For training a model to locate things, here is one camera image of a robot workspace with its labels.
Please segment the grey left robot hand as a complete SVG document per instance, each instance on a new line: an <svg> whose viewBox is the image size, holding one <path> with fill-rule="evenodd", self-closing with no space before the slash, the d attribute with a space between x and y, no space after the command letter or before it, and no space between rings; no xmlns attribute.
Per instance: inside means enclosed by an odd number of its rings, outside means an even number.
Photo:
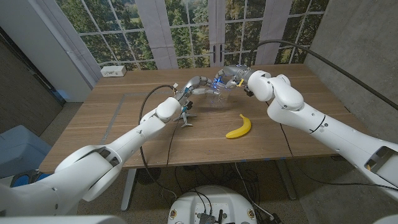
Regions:
<svg viewBox="0 0 398 224"><path fill-rule="evenodd" d="M191 95L215 95L221 96L221 91L217 89L213 80L203 76L191 78L180 90L177 90L175 99L184 106L188 103Z"/></svg>

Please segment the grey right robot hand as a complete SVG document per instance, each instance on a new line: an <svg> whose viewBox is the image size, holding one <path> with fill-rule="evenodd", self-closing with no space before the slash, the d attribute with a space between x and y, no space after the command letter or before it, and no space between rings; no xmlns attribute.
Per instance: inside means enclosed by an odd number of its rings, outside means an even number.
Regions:
<svg viewBox="0 0 398 224"><path fill-rule="evenodd" d="M224 66L215 76L215 81L221 82L226 88L232 89L237 86L248 84L249 77L255 72L247 65Z"/></svg>

